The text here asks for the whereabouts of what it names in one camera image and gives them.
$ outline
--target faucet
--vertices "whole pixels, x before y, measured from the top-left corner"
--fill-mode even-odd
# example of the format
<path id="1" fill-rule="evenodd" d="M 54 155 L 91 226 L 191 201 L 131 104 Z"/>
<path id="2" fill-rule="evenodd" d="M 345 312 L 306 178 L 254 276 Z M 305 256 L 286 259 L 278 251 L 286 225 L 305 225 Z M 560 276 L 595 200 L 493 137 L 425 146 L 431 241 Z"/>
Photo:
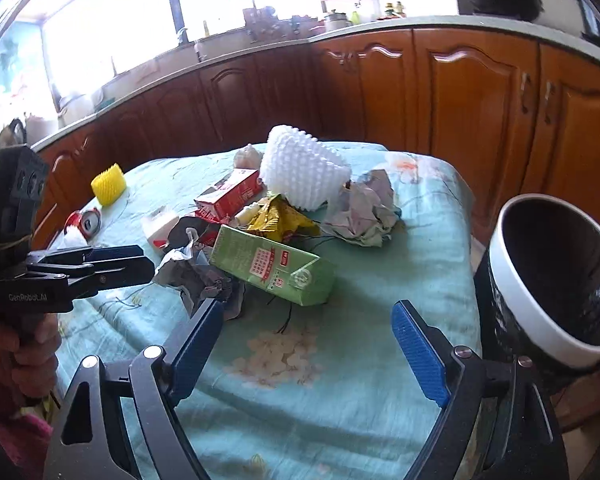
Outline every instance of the faucet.
<path id="1" fill-rule="evenodd" d="M 183 43 L 189 43 L 189 38 L 187 38 L 187 31 L 189 29 L 187 27 L 182 27 L 177 33 L 176 36 L 178 37 L 178 44 L 181 45 Z"/>

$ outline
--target trash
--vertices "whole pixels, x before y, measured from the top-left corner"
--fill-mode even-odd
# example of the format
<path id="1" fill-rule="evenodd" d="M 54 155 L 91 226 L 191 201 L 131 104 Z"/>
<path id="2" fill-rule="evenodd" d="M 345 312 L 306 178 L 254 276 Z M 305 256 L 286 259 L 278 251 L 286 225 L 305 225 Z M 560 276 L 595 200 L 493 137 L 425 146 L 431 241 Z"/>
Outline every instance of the trash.
<path id="1" fill-rule="evenodd" d="M 216 243 L 220 225 L 216 222 L 209 222 L 195 216 L 193 213 L 184 215 L 169 232 L 167 245 L 163 248 L 165 253 L 168 253 L 172 249 L 184 247 L 190 242 L 189 234 L 187 233 L 189 228 L 196 230 L 198 234 L 197 242 L 199 244 L 213 247 L 214 243 Z"/>
<path id="2" fill-rule="evenodd" d="M 262 163 L 262 153 L 250 144 L 240 148 L 234 155 L 234 168 L 239 170 L 259 170 Z"/>
<path id="3" fill-rule="evenodd" d="M 196 199 L 196 216 L 228 223 L 242 206 L 262 190 L 257 170 L 233 170 L 203 191 Z"/>
<path id="4" fill-rule="evenodd" d="M 98 174 L 91 181 L 91 189 L 103 207 L 111 205 L 119 199 L 126 189 L 125 176 L 119 165 L 114 164 L 107 171 Z"/>
<path id="5" fill-rule="evenodd" d="M 209 261 L 236 278 L 300 305 L 324 303 L 333 264 L 316 254 L 222 225 Z"/>
<path id="6" fill-rule="evenodd" d="M 256 218 L 260 209 L 262 209 L 262 206 L 258 202 L 246 205 L 235 215 L 235 221 L 238 222 L 238 225 L 249 225 L 251 220 Z"/>
<path id="7" fill-rule="evenodd" d="M 351 244 L 381 247 L 400 215 L 386 171 L 372 170 L 329 200 L 320 228 Z"/>
<path id="8" fill-rule="evenodd" d="M 76 247 L 87 247 L 89 244 L 84 239 L 80 229 L 75 225 L 69 225 L 60 233 L 49 245 L 51 251 L 59 251 L 60 249 L 72 249 Z"/>
<path id="9" fill-rule="evenodd" d="M 257 202 L 260 211 L 251 220 L 247 232 L 282 242 L 302 230 L 308 236 L 320 235 L 320 228 L 311 219 L 293 209 L 280 194 L 267 196 Z"/>
<path id="10" fill-rule="evenodd" d="M 282 193 L 293 207 L 313 211 L 337 195 L 351 178 L 351 168 L 311 135 L 291 126 L 275 126 L 260 177 L 270 193 Z"/>
<path id="11" fill-rule="evenodd" d="M 167 245 L 169 232 L 178 223 L 178 220 L 177 213 L 163 205 L 149 215 L 142 217 L 140 225 L 149 245 L 161 250 Z"/>
<path id="12" fill-rule="evenodd" d="M 97 208 L 74 211 L 64 222 L 64 234 L 69 226 L 78 228 L 85 240 L 90 240 L 100 230 L 100 212 Z"/>
<path id="13" fill-rule="evenodd" d="M 206 298 L 226 302 L 224 320 L 238 317 L 244 299 L 244 283 L 210 265 L 208 254 L 211 248 L 200 243 L 194 228 L 187 231 L 189 243 L 165 255 L 155 269 L 152 282 L 179 290 L 189 317 Z"/>

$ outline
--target crumpled paper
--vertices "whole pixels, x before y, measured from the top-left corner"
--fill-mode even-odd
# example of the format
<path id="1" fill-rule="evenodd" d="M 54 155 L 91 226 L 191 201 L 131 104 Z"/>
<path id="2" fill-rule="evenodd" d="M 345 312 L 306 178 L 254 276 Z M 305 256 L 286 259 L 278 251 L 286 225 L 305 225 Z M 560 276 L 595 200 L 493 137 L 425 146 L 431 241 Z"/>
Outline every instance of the crumpled paper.
<path id="1" fill-rule="evenodd" d="M 195 229 L 188 228 L 190 242 L 186 247 L 169 251 L 155 269 L 152 282 L 180 291 L 180 298 L 193 316 L 206 298 L 225 301 L 224 320 L 240 315 L 245 283 L 209 264 L 212 248 L 198 240 Z"/>
<path id="2" fill-rule="evenodd" d="M 261 163 L 262 153 L 250 144 L 235 152 L 234 168 L 238 170 L 259 170 Z"/>
<path id="3" fill-rule="evenodd" d="M 381 247 L 400 215 L 386 171 L 372 170 L 329 200 L 320 227 L 351 244 Z"/>
<path id="4" fill-rule="evenodd" d="M 308 236 L 320 234 L 318 225 L 291 207 L 280 194 L 264 197 L 258 204 L 262 208 L 246 229 L 252 235 L 282 242 L 298 230 Z"/>

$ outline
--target cabinet door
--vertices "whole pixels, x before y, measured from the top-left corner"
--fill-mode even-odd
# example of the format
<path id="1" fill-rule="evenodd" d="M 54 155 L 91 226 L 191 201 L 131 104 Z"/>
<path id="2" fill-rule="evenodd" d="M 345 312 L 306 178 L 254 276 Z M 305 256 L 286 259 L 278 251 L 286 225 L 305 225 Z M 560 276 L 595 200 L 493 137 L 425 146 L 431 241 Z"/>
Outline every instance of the cabinet door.
<path id="1" fill-rule="evenodd" d="M 35 250 L 46 248 L 64 226 L 69 214 L 90 199 L 89 190 L 73 159 L 74 151 L 75 139 L 68 134 L 38 153 L 48 164 L 49 174 L 34 221 L 32 248 Z"/>
<path id="2" fill-rule="evenodd" d="M 266 129 L 288 124 L 316 134 L 317 116 L 306 76 L 305 46 L 277 48 L 254 54 L 266 106 Z"/>
<path id="3" fill-rule="evenodd" d="M 150 122 L 142 96 L 113 108 L 102 117 L 102 122 L 122 171 L 156 158 L 154 143 L 160 143 L 160 136 Z"/>
<path id="4" fill-rule="evenodd" d="M 538 45 L 479 30 L 415 30 L 418 151 L 451 163 L 475 195 L 486 243 L 520 191 L 536 116 Z"/>
<path id="5" fill-rule="evenodd" d="M 600 67 L 541 45 L 540 107 L 523 192 L 573 203 L 600 224 Z"/>
<path id="6" fill-rule="evenodd" d="M 202 83 L 197 72 L 167 81 L 144 94 L 156 128 L 160 129 L 157 155 L 192 156 L 218 151 Z"/>
<path id="7" fill-rule="evenodd" d="M 89 186 L 91 198 L 91 181 L 117 162 L 109 143 L 109 133 L 108 130 L 105 131 L 102 121 L 95 120 L 70 134 L 76 144 L 74 160 L 83 180 Z"/>
<path id="8" fill-rule="evenodd" d="M 365 140 L 362 92 L 346 40 L 319 41 L 310 47 L 322 125 L 320 137 Z"/>
<path id="9" fill-rule="evenodd" d="M 410 30 L 350 37 L 347 49 L 362 90 L 366 142 L 416 150 L 416 85 Z"/>
<path id="10" fill-rule="evenodd" d="M 216 152 L 267 140 L 266 113 L 253 57 L 202 69 L 200 80 L 221 142 Z"/>

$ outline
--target kitchen counter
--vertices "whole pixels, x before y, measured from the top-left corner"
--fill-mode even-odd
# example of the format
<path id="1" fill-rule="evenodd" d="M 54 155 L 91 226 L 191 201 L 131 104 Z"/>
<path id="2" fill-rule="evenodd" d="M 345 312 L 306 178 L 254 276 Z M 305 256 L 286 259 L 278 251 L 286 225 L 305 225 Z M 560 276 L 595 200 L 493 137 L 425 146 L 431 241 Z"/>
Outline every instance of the kitchen counter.
<path id="1" fill-rule="evenodd" d="M 542 25 L 535 25 L 533 23 L 528 22 L 520 22 L 518 20 L 508 20 L 505 18 L 493 18 L 489 16 L 419 16 L 416 18 L 400 18 L 395 20 L 383 20 L 381 22 L 371 22 L 371 23 L 362 23 L 361 25 L 355 25 L 353 27 L 341 28 L 339 30 L 334 30 L 331 32 L 325 32 L 324 34 L 320 34 L 313 38 L 309 38 L 307 40 L 291 40 L 291 41 L 282 41 L 280 43 L 271 43 L 261 46 L 256 46 L 253 48 L 248 48 L 246 50 L 239 50 L 233 52 L 231 54 L 225 54 L 223 56 L 218 56 L 213 59 L 209 59 L 196 65 L 193 65 L 188 68 L 184 68 L 182 70 L 178 70 L 177 72 L 171 73 L 163 78 L 160 78 L 150 84 L 139 88 L 138 90 L 126 95 L 123 98 L 118 99 L 113 104 L 104 108 L 103 110 L 91 114 L 88 117 L 83 118 L 80 121 L 77 121 L 69 126 L 59 130 L 57 133 L 46 137 L 45 139 L 40 140 L 36 144 L 32 146 L 34 151 L 39 151 L 55 142 L 56 140 L 64 137 L 65 135 L 71 133 L 72 131 L 80 128 L 81 126 L 96 120 L 98 117 L 106 114 L 109 110 L 115 108 L 118 105 L 128 101 L 132 97 L 145 92 L 146 90 L 153 88 L 155 86 L 161 85 L 175 77 L 181 76 L 183 74 L 192 72 L 193 70 L 198 70 L 205 68 L 207 66 L 222 63 L 227 60 L 230 60 L 234 57 L 244 56 L 246 54 L 253 54 L 255 52 L 262 52 L 265 50 L 272 50 L 275 48 L 285 48 L 288 46 L 298 45 L 298 44 L 307 44 L 307 43 L 315 43 L 321 40 L 329 40 L 333 38 L 339 38 L 342 36 L 348 36 L 351 34 L 360 34 L 363 32 L 373 32 L 376 30 L 385 30 L 385 29 L 396 29 L 396 28 L 426 28 L 426 27 L 459 27 L 459 28 L 483 28 L 487 30 L 495 30 L 508 32 L 513 34 L 519 34 L 526 37 L 536 38 L 538 40 L 543 40 L 548 43 L 558 44 L 563 48 L 568 48 L 574 50 L 581 55 L 587 56 L 591 58 L 593 61 L 600 64 L 600 48 L 595 46 L 592 43 L 582 40 L 581 38 L 576 38 L 575 36 L 571 36 L 566 34 L 560 30 L 556 30 L 554 28 L 543 27 Z"/>

